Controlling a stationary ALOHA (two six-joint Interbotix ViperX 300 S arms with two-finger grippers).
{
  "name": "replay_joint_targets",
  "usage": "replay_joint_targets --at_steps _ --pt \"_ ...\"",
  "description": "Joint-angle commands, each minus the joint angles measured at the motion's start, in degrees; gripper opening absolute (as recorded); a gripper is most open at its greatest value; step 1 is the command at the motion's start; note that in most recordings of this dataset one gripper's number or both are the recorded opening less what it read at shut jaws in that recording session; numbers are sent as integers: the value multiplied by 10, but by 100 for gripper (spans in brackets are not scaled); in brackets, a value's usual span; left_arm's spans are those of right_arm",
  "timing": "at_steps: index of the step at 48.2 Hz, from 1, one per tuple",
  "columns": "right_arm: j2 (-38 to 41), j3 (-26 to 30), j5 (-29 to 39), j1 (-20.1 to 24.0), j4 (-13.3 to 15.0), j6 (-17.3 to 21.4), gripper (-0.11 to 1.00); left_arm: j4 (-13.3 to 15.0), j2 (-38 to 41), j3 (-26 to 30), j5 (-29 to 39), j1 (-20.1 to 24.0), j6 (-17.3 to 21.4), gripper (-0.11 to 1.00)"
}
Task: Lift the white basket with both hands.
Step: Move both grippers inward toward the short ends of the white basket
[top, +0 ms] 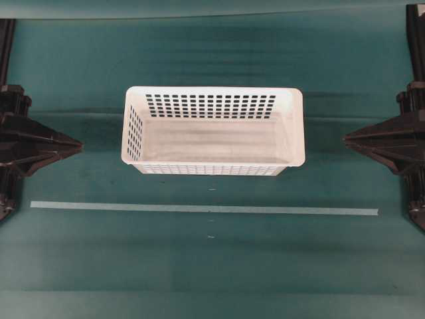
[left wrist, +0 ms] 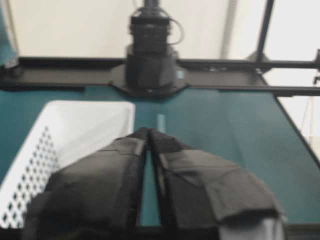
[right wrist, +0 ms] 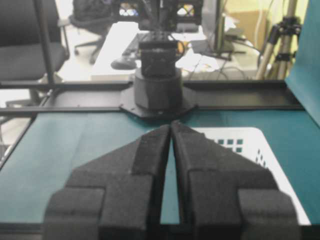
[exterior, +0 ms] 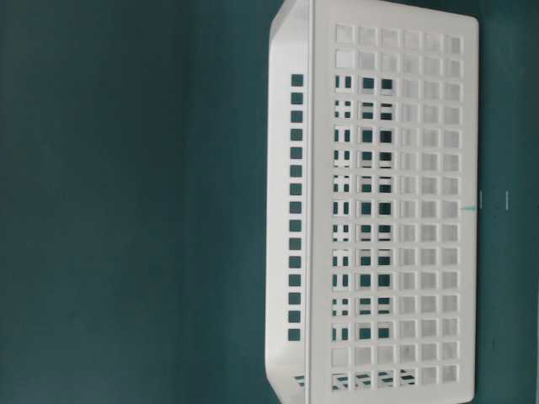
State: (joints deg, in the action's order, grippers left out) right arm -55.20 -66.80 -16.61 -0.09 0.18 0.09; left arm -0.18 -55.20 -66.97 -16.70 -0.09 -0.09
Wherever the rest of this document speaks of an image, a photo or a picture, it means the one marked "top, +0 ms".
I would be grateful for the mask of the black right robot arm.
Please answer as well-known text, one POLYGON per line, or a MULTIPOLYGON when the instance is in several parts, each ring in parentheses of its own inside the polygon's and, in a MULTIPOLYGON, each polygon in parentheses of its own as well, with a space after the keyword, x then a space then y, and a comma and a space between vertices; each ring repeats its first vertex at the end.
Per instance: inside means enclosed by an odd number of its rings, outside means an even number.
POLYGON ((406 6, 406 37, 414 80, 397 94, 400 115, 344 136, 347 148, 402 176, 407 216, 424 230, 424 4, 406 6))

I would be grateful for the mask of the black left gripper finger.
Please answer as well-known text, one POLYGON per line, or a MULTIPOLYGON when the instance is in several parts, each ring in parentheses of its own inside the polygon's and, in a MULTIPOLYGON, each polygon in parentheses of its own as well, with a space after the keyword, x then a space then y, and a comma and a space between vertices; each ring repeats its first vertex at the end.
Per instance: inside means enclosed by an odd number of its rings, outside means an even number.
POLYGON ((80 143, 9 142, 6 143, 6 168, 20 177, 30 177, 43 167, 80 153, 82 148, 80 143))
POLYGON ((6 115, 6 134, 28 140, 82 147, 83 143, 24 116, 6 115))

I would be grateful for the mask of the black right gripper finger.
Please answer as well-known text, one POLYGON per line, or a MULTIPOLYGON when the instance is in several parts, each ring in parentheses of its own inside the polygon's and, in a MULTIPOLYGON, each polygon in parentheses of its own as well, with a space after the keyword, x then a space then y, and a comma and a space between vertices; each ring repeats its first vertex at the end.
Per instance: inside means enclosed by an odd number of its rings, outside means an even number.
POLYGON ((368 150, 356 146, 355 144, 345 144, 345 147, 366 156, 380 164, 383 164, 395 175, 408 175, 419 171, 419 164, 406 159, 397 159, 394 156, 382 155, 373 150, 368 150))
POLYGON ((343 141, 410 139, 418 132, 419 115, 403 114, 351 132, 344 136, 343 141))

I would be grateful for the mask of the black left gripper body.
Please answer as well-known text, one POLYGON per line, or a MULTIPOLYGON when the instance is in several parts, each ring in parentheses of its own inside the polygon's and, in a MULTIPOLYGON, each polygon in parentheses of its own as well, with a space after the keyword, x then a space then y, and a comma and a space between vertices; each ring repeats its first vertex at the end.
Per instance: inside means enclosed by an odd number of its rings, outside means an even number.
POLYGON ((4 160, 3 155, 19 140, 16 132, 6 128, 7 120, 16 116, 28 116, 32 100, 19 85, 1 85, 1 222, 4 222, 17 207, 17 189, 21 176, 4 160))

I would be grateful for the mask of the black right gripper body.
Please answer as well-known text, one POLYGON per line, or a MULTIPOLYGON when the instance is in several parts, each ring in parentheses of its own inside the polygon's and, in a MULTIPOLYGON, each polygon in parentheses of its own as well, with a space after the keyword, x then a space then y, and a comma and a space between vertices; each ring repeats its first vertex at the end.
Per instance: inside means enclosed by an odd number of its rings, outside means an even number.
POLYGON ((424 230, 424 83, 411 82, 397 95, 400 115, 409 120, 408 163, 402 174, 408 190, 408 218, 424 230))

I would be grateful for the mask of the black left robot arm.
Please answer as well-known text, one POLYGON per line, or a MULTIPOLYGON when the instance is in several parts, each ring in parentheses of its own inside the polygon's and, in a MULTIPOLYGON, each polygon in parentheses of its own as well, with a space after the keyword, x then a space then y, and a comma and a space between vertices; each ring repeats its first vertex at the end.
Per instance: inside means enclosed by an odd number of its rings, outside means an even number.
POLYGON ((1 220, 17 207, 21 180, 82 151, 83 143, 28 115, 32 100, 6 83, 16 20, 1 19, 1 220))

